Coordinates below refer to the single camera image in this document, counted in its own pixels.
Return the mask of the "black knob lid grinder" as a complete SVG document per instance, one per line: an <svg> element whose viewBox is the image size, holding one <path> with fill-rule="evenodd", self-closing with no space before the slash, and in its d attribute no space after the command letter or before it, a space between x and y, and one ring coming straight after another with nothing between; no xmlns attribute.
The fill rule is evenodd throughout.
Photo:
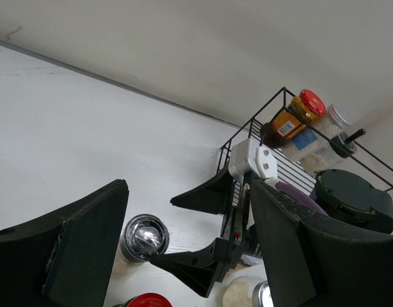
<svg viewBox="0 0 393 307"><path fill-rule="evenodd" d="M332 168L357 152L355 140L365 133L365 129L359 129L350 136L341 132L315 152L302 158L300 160L302 168L313 177L317 171Z"/></svg>

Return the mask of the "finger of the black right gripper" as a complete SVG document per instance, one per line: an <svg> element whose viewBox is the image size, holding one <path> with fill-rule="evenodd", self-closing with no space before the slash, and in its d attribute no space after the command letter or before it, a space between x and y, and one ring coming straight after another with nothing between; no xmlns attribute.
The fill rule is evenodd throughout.
<svg viewBox="0 0 393 307"><path fill-rule="evenodd" d="M173 197L173 206L205 212L209 214L224 214L233 191L234 177L229 173L229 167L224 166L215 176L196 188Z"/></svg>
<svg viewBox="0 0 393 307"><path fill-rule="evenodd" d="M173 274L199 296L209 297L214 284L222 282L239 259L239 245L216 238L204 249L153 256L150 263Z"/></svg>

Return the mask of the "clear glass jar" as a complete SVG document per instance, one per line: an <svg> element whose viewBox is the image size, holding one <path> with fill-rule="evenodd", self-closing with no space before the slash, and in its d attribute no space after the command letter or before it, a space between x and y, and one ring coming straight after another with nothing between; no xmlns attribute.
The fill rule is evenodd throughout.
<svg viewBox="0 0 393 307"><path fill-rule="evenodd" d="M224 307L274 307L267 280L240 276L228 285L222 297Z"/></svg>

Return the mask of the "labelled lid pink jar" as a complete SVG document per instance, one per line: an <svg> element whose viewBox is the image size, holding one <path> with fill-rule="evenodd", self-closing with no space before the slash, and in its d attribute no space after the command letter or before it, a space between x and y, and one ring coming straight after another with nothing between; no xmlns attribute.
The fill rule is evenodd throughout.
<svg viewBox="0 0 393 307"><path fill-rule="evenodd" d="M261 247L254 224L251 225L248 229L247 243L248 247L238 262L238 265L243 268L253 267L262 263Z"/></svg>

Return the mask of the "red lid sauce jar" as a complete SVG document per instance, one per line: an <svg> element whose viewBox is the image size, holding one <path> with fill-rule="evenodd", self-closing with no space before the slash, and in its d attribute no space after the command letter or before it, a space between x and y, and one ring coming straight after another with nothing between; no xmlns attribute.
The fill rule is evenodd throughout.
<svg viewBox="0 0 393 307"><path fill-rule="evenodd" d="M270 148L281 148L308 125L326 114L326 106L317 94L303 89L273 121L261 128L261 141Z"/></svg>
<svg viewBox="0 0 393 307"><path fill-rule="evenodd" d="M148 292L137 295L122 304L114 305L114 307L172 307L172 304L163 295Z"/></svg>

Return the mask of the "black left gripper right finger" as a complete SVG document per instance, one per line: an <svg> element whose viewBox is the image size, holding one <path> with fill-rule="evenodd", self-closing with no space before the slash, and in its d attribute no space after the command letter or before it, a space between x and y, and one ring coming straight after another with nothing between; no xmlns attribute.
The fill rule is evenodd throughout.
<svg viewBox="0 0 393 307"><path fill-rule="evenodd" d="M259 179L250 201L275 306L393 306L393 235L322 215Z"/></svg>

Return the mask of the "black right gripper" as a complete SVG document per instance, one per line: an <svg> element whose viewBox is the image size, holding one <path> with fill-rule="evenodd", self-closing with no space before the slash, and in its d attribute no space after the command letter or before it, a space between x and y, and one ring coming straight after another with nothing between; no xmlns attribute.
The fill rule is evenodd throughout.
<svg viewBox="0 0 393 307"><path fill-rule="evenodd" d="M311 198L332 218L376 232L393 232L393 199L359 175L341 169L316 172Z"/></svg>

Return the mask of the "silver lid white bottle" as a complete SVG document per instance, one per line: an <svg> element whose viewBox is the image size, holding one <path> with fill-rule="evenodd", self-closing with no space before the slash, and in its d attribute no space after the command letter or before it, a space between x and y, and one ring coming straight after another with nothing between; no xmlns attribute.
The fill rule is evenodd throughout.
<svg viewBox="0 0 393 307"><path fill-rule="evenodd" d="M281 148L283 155L292 162L298 162L308 154L325 145L353 124L350 114L340 104L328 106L326 114L318 119L312 129L306 127Z"/></svg>

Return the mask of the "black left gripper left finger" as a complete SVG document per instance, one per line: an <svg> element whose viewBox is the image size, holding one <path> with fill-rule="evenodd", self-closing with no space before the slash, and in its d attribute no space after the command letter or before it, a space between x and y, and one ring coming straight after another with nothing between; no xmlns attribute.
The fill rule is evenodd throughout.
<svg viewBox="0 0 393 307"><path fill-rule="evenodd" d="M102 306L129 199L125 180L0 231L0 306Z"/></svg>

